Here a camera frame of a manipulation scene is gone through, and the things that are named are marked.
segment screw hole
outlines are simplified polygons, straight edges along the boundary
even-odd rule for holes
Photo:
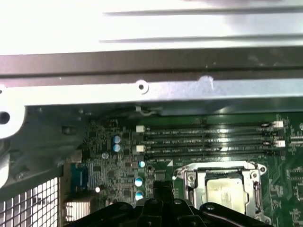
[[[0,124],[7,124],[10,120],[10,115],[7,112],[0,112]]]

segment surface mount component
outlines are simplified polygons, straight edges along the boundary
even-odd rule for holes
[[[192,163],[176,170],[184,180],[185,198],[199,209],[215,202],[252,218],[271,223],[263,213],[261,175],[264,165],[246,162]]]

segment metal mesh grille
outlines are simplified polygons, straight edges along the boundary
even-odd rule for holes
[[[58,178],[0,202],[0,227],[57,227]]]

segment metal bracket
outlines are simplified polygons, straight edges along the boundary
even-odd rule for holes
[[[0,188],[2,188],[9,178],[10,153],[0,158]]]
[[[17,96],[10,96],[4,86],[0,86],[0,139],[16,134],[23,125],[25,107]]]

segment cable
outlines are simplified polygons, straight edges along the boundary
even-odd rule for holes
[[[156,111],[148,111],[148,109],[143,108],[141,106],[137,106],[137,105],[133,105],[133,106],[126,106],[126,107],[120,107],[117,109],[113,109],[110,111],[107,111],[103,114],[101,114],[97,120],[98,121],[104,121],[107,118],[110,117],[115,117],[115,116],[119,116],[122,114],[128,114],[128,113],[133,113],[133,112],[138,112],[140,113],[142,116],[151,116],[153,114],[157,114]]]

